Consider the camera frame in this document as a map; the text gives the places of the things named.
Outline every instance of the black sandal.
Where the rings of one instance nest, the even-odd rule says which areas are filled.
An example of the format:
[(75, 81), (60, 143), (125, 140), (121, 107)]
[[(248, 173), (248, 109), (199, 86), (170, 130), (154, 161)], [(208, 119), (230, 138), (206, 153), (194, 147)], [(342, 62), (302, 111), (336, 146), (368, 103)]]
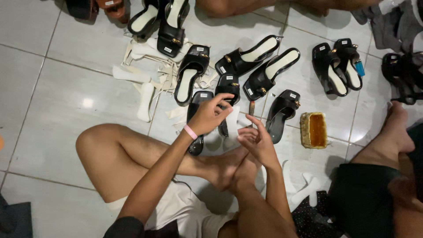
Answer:
[(143, 0), (144, 10), (132, 17), (128, 23), (128, 30), (144, 39), (152, 29), (154, 23), (160, 20), (159, 0)]
[(175, 100), (181, 107), (188, 105), (192, 96), (195, 80), (206, 73), (210, 61), (210, 48), (195, 44), (191, 46), (182, 60), (178, 71), (178, 84), (175, 88)]
[(289, 69), (300, 56), (297, 48), (289, 48), (282, 55), (277, 55), (258, 67), (242, 87), (248, 100), (255, 101), (264, 97), (275, 85), (276, 76)]
[(347, 86), (355, 91), (360, 90), (363, 87), (363, 80), (354, 65), (360, 60), (360, 54), (357, 53), (358, 45), (352, 44), (350, 38), (345, 38), (337, 40), (333, 48), (341, 59), (339, 68), (345, 75)]
[(185, 29), (182, 29), (182, 15), (187, 9), (188, 0), (172, 0), (165, 8), (161, 8), (160, 17), (162, 19), (157, 39), (157, 49), (159, 52), (176, 57), (184, 45)]
[(301, 105), (299, 98), (297, 92), (285, 90), (273, 101), (266, 122), (266, 129), (273, 144), (279, 143), (282, 138), (285, 121), (295, 116), (295, 111)]
[(338, 67), (341, 59), (336, 50), (331, 50), (328, 43), (316, 45), (313, 48), (313, 68), (326, 94), (345, 97), (348, 94), (346, 78)]
[(216, 63), (215, 69), (219, 75), (228, 73), (241, 77), (272, 55), (279, 48), (279, 44), (280, 40), (277, 36), (267, 36), (247, 51), (238, 48), (225, 55)]
[(399, 98), (393, 98), (391, 101), (399, 101), (407, 105), (416, 103), (416, 94), (414, 84), (404, 77), (404, 68), (401, 64), (399, 54), (388, 53), (382, 59), (382, 74), (385, 79), (398, 89)]
[[(214, 91), (215, 95), (219, 93), (230, 93), (235, 95), (233, 98), (225, 99), (228, 100), (231, 106), (239, 102), (241, 96), (239, 95), (239, 79), (236, 75), (224, 74), (220, 77), (219, 82), (217, 82), (216, 90)], [(218, 127), (219, 133), (222, 136), (228, 136), (228, 127), (226, 125), (226, 120), (223, 120)]]
[[(204, 101), (209, 101), (211, 99), (213, 99), (213, 92), (210, 92), (210, 91), (197, 91), (194, 94), (190, 102), (190, 105), (188, 106), (187, 124), (197, 112), (198, 107), (200, 107), (200, 103)], [(204, 135), (199, 135), (197, 139), (195, 139), (191, 143), (191, 145), (188, 147), (188, 152), (193, 156), (197, 156), (201, 154), (201, 152), (203, 151), (203, 147), (204, 147)]]

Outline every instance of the pink wristband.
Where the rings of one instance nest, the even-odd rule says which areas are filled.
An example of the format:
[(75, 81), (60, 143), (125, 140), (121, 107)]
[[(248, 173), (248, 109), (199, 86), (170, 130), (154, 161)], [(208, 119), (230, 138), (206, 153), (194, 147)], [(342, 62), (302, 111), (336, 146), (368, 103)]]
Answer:
[(184, 129), (187, 131), (188, 135), (190, 135), (194, 140), (198, 137), (193, 130), (188, 125), (184, 126)]

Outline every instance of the white insole cutout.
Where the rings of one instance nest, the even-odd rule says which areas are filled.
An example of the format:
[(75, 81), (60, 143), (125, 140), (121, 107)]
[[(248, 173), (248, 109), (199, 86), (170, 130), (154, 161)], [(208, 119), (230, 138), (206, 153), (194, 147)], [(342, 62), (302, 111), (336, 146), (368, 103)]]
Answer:
[(149, 5), (148, 10), (132, 23), (132, 29), (134, 31), (142, 30), (150, 20), (157, 16), (158, 11), (153, 5)]
[(178, 16), (185, 0), (175, 0), (170, 10), (169, 16), (166, 19), (171, 27), (178, 28)]
[(178, 95), (176, 98), (180, 102), (185, 102), (188, 99), (188, 91), (190, 89), (191, 78), (197, 73), (195, 69), (186, 69), (184, 70), (184, 75), (181, 79), (181, 84), (179, 85)]
[(351, 84), (355, 88), (360, 87), (360, 79), (358, 78), (357, 71), (355, 71), (354, 67), (351, 65), (351, 60), (348, 60), (348, 64), (346, 64), (346, 73), (351, 80)]
[(246, 62), (253, 62), (259, 56), (271, 50), (276, 45), (277, 45), (277, 40), (272, 37), (268, 39), (267, 41), (265, 41), (263, 44), (261, 44), (261, 46), (259, 46), (257, 49), (253, 50), (252, 52), (248, 54), (242, 55), (241, 59)]
[(298, 58), (298, 52), (296, 50), (293, 50), (291, 52), (289, 52), (288, 54), (286, 54), (285, 56), (283, 56), (282, 58), (280, 58), (277, 62), (275, 62), (274, 64), (272, 64), (271, 66), (266, 68), (266, 76), (268, 79), (272, 79), (273, 76), (276, 74), (276, 72), (284, 67), (285, 65), (293, 62), (294, 60), (296, 60)]
[(342, 80), (339, 78), (339, 76), (333, 71), (332, 65), (329, 64), (329, 69), (327, 70), (327, 73), (329, 75), (329, 79), (332, 82), (332, 84), (336, 87), (336, 90), (340, 94), (346, 93), (346, 87)]

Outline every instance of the black shorts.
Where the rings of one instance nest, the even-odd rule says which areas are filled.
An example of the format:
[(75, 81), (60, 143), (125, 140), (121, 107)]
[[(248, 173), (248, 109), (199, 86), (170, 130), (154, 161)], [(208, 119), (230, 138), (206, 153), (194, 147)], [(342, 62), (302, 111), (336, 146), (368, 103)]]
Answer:
[(341, 164), (329, 192), (337, 224), (352, 238), (393, 238), (389, 182), (400, 171), (386, 166)]

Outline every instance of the white shorts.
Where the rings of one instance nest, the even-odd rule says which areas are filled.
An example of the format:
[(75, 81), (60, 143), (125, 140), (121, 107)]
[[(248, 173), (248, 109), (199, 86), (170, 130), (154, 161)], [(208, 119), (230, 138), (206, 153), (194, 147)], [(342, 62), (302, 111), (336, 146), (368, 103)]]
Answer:
[[(107, 205), (112, 210), (120, 210), (126, 199), (124, 197)], [(177, 220), (181, 237), (217, 238), (220, 228), (234, 216), (235, 213), (211, 213), (185, 183), (171, 182), (144, 229), (158, 230)]]

